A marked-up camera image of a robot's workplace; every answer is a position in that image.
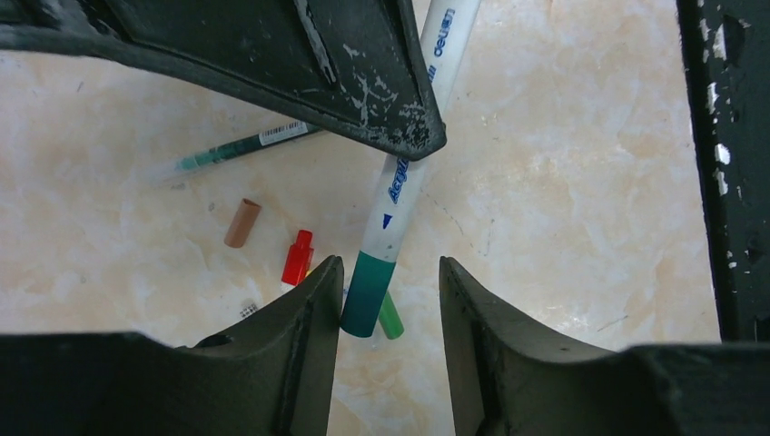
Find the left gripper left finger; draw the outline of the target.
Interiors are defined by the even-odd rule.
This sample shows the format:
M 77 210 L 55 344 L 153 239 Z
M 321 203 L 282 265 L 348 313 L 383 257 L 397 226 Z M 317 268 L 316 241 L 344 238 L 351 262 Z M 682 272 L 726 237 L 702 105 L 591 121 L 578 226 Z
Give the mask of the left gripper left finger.
M 137 332 L 5 335 L 4 435 L 323 435 L 343 263 L 193 347 Z

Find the green pen cap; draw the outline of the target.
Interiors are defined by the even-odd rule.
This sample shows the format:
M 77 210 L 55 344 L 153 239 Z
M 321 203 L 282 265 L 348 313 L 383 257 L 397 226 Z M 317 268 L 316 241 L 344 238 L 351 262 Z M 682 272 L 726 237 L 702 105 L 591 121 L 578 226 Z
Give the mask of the green pen cap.
M 388 292 L 385 294 L 380 308 L 379 322 L 389 340 L 398 339 L 405 331 L 398 310 Z

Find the dark green ink pen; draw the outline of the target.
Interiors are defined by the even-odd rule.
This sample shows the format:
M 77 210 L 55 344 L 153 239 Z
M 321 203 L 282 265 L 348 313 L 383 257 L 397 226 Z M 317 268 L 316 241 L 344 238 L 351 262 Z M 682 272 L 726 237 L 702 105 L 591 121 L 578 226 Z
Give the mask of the dark green ink pen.
M 146 173 L 147 180 L 152 185 L 174 184 L 184 177 L 214 165 L 223 164 L 268 147 L 288 143 L 289 141 L 321 131 L 322 129 L 314 124 L 293 121 L 289 124 L 274 127 L 256 135 L 222 144 L 208 150 L 176 158 L 165 163 L 157 163 Z

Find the red stepped pen cap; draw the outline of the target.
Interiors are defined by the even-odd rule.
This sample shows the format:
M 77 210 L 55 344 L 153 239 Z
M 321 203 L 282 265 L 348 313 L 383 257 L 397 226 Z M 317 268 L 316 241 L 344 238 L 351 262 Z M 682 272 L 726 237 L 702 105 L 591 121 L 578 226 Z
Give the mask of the red stepped pen cap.
M 311 268 L 314 253 L 312 247 L 313 233 L 308 230 L 299 230 L 294 243 L 287 253 L 281 276 L 281 292 L 286 293 L 299 285 Z

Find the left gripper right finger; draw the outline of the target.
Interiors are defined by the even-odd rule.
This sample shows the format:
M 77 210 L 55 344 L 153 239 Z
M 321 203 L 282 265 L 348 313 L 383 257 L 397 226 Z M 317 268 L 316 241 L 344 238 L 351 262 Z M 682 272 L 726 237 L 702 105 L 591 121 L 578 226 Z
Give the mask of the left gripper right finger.
M 612 352 L 499 298 L 457 260 L 439 299 L 458 435 L 766 435 L 769 348 L 643 344 Z

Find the brown pen cap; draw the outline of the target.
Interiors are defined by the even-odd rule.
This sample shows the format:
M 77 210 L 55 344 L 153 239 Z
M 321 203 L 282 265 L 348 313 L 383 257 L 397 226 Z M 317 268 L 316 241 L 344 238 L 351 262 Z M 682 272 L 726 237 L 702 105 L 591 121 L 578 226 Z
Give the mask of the brown pen cap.
M 242 248 L 248 240 L 261 210 L 262 207 L 256 202 L 243 198 L 225 234 L 224 244 L 231 248 Z

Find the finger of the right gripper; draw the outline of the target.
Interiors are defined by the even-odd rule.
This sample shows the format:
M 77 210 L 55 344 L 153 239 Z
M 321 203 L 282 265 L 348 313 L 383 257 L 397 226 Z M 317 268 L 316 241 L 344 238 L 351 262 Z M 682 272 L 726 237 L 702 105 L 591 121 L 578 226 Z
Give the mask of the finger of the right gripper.
M 769 4 L 676 4 L 725 342 L 769 341 Z
M 1 46 L 170 76 L 411 161 L 446 143 L 409 1 L 4 1 Z

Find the houndstooth pen cap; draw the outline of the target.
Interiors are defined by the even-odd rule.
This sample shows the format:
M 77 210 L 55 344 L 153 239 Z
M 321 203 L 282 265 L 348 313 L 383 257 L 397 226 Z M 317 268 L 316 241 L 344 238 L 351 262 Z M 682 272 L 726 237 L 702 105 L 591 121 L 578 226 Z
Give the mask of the houndstooth pen cap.
M 246 302 L 239 311 L 240 317 L 246 319 L 259 311 L 259 307 L 254 302 Z

